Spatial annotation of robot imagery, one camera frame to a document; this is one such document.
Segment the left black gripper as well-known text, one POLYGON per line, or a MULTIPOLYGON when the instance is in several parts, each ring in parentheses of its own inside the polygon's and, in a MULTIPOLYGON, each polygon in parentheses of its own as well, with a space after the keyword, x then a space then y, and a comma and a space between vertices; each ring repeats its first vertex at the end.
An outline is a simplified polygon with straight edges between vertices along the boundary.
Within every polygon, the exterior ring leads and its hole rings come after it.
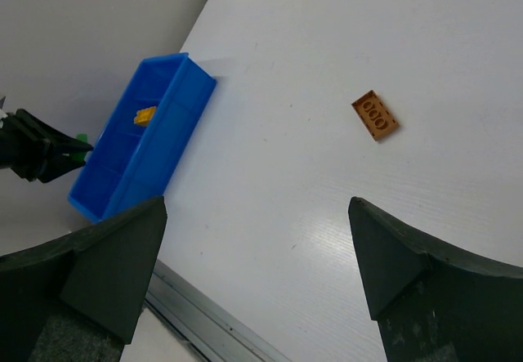
POLYGON ((1 120, 1 169, 10 168, 27 181, 48 183, 86 165, 84 160, 68 155, 49 159, 51 149, 57 154, 69 154, 81 144, 27 110, 18 109, 1 120))

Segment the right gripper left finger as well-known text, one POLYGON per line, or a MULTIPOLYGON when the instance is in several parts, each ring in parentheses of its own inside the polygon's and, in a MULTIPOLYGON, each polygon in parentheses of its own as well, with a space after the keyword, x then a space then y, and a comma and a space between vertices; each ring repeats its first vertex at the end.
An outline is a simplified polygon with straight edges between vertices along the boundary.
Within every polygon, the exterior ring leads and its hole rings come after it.
POLYGON ((1 258, 3 361, 118 361, 167 224, 161 196, 1 258))

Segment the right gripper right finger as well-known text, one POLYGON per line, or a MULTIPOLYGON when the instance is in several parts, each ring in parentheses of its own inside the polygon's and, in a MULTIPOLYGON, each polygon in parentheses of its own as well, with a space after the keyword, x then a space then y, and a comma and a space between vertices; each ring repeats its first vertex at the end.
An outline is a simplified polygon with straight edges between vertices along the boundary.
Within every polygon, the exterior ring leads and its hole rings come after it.
POLYGON ((348 207, 364 294, 390 361, 520 361, 522 269, 470 253, 369 201, 348 207))

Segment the green lego plate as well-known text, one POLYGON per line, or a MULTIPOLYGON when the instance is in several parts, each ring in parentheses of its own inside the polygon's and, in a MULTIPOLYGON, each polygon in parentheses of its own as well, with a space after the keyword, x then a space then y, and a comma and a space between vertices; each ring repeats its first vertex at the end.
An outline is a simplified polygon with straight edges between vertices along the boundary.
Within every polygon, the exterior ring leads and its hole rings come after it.
POLYGON ((88 137, 86 133, 79 133, 76 135, 75 139, 81 141, 81 145, 77 145, 73 152, 69 153, 69 157, 76 162, 84 162, 87 154, 92 151, 93 147, 88 142, 88 137))

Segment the brown lego plate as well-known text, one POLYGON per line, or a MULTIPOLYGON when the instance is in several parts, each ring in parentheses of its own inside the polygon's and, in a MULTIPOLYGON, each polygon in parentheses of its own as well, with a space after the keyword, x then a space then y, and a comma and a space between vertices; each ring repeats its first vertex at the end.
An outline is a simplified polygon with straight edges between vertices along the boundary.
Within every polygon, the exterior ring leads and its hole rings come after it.
POLYGON ((351 106, 375 141, 382 141, 400 128, 397 118, 374 90, 352 102, 351 106))

